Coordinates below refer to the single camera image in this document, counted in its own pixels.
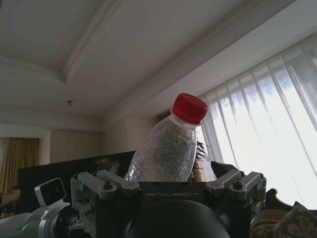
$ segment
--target crown molding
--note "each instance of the crown molding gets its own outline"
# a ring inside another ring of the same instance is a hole
[[[64,83],[58,71],[0,56],[0,78],[6,78],[8,73],[21,78],[30,77],[32,80]]]
[[[295,0],[252,0],[215,24],[201,39],[157,71],[104,116],[104,129],[128,115],[142,103],[162,92],[215,55],[241,39]]]
[[[101,131],[98,118],[78,117],[65,114],[40,112],[0,105],[0,123],[40,126],[48,129]]]
[[[122,2],[123,0],[103,1],[63,68],[62,74],[66,82],[75,74]]]

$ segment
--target curtain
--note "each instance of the curtain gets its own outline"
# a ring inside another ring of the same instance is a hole
[[[285,203],[317,209],[317,35],[202,96],[212,160],[261,172]]]
[[[0,137],[0,171],[1,171],[1,165],[2,165],[2,158],[4,154],[5,141],[6,141],[6,138]]]
[[[38,139],[7,138],[0,172],[0,192],[6,194],[16,186],[19,169],[36,166],[38,157]]]

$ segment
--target plastic bottle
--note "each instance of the plastic bottle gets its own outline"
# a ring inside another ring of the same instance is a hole
[[[196,126],[207,105],[181,93],[171,115],[159,122],[135,152],[125,179],[129,181],[186,181],[196,155]]]

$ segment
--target beige wall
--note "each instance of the beige wall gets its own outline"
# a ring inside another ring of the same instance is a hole
[[[102,155],[101,133],[51,130],[50,163]]]
[[[114,154],[136,150],[158,120],[126,117],[103,131],[102,152]]]
[[[51,132],[40,139],[39,145],[39,165],[47,165],[50,163],[50,145],[51,145]]]

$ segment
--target window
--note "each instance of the window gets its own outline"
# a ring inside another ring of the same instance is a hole
[[[317,209],[317,35],[202,96],[210,157],[249,173],[285,203]]]

